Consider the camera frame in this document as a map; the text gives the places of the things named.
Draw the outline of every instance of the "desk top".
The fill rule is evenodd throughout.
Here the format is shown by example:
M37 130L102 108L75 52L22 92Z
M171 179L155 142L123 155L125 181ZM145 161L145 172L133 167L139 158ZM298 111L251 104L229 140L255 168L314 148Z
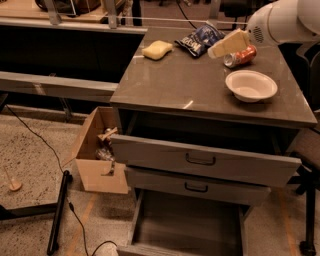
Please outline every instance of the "desk top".
M150 28L111 98L114 107L270 126L313 127L317 120L277 47L259 48L251 65L238 69L262 72L278 85L276 96L258 103L244 103L225 85L230 70L223 59L199 59L174 40L187 29ZM153 41L174 45L163 59L144 58L141 49Z

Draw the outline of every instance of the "white bowl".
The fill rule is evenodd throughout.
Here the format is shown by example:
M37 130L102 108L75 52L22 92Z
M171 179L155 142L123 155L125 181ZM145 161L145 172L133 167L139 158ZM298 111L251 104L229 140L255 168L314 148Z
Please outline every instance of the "white bowl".
M274 96L278 86L270 77L250 70L230 73L226 78L227 87L235 97L244 102L257 102Z

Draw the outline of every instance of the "drawer handle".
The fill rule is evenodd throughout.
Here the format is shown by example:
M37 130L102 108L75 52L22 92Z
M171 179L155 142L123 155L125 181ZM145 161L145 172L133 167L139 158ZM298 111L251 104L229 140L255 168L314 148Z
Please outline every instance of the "drawer handle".
M184 188L185 188L186 190L189 190L189 191L192 191L192 192L199 192L199 193L206 193L206 192L208 192L208 185L206 185L206 186L203 187L203 188L199 188L199 187L196 187L196 186L189 185L188 182L185 182L185 183L184 183Z
M205 161L202 161L202 160L199 160L199 159L192 159L189 156L189 153L186 153L186 161L188 163L191 163L191 164L201 164L201 165L212 166L212 165L214 165L216 163L216 157L212 157L211 162L205 162Z

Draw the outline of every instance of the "concrete floor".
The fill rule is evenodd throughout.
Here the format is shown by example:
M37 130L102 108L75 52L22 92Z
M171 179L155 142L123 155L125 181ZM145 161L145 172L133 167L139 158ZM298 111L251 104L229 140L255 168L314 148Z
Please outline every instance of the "concrete floor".
M85 115L75 115L65 123L63 112L10 106L21 119L56 151L60 162L66 159ZM7 108L0 114L0 194L6 209L54 203L57 200L61 172L52 150L32 134ZM23 183L17 192L9 190L4 168ZM106 240L126 245L134 213L131 193L117 195L85 192L73 162L66 166L73 182L68 189L75 212L86 230L89 255ZM245 221L249 256L298 256L299 243L305 238L305 196L294 193L296 185L272 189L260 206L253 208ZM316 210L315 246L320 251L319 192ZM0 255L46 255L52 214L0 222ZM64 208L55 255L86 255L82 229L77 219ZM116 247L103 245L95 255L117 255Z

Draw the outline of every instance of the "open drawer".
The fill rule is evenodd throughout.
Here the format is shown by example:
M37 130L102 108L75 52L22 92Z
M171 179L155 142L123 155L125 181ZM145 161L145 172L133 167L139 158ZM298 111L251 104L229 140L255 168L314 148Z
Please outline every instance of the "open drawer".
M142 112L122 129L112 147L127 166L283 187L301 164L273 127Z
M131 188L159 191L239 205L259 206L271 192L269 187L209 179L172 172L127 167Z
M119 256L247 255L239 206L142 190Z

